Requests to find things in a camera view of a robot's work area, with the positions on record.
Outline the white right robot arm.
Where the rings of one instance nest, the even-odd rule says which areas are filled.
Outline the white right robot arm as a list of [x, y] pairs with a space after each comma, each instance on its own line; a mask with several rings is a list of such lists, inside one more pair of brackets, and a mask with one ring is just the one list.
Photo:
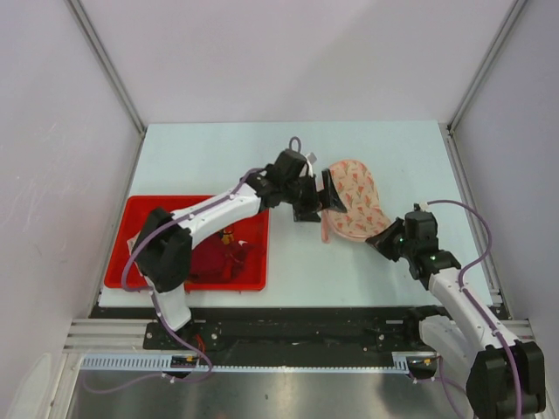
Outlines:
[[465, 280], [465, 268], [438, 244], [438, 222], [416, 209], [367, 244], [411, 276], [442, 305], [424, 306], [403, 328], [413, 350], [434, 349], [459, 375], [478, 418], [520, 418], [546, 408], [542, 350], [523, 342], [485, 306]]

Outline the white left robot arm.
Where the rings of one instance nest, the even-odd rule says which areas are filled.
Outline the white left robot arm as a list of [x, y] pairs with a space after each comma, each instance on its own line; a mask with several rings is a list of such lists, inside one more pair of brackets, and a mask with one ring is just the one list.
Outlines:
[[297, 220], [323, 210], [345, 213], [330, 170], [322, 170], [321, 179], [316, 181], [309, 157], [287, 148], [275, 162], [249, 169], [222, 194], [176, 212], [157, 208], [148, 214], [125, 267], [136, 266], [146, 279], [167, 343], [181, 349], [193, 338], [184, 283], [196, 247], [219, 230], [282, 203], [291, 205]]

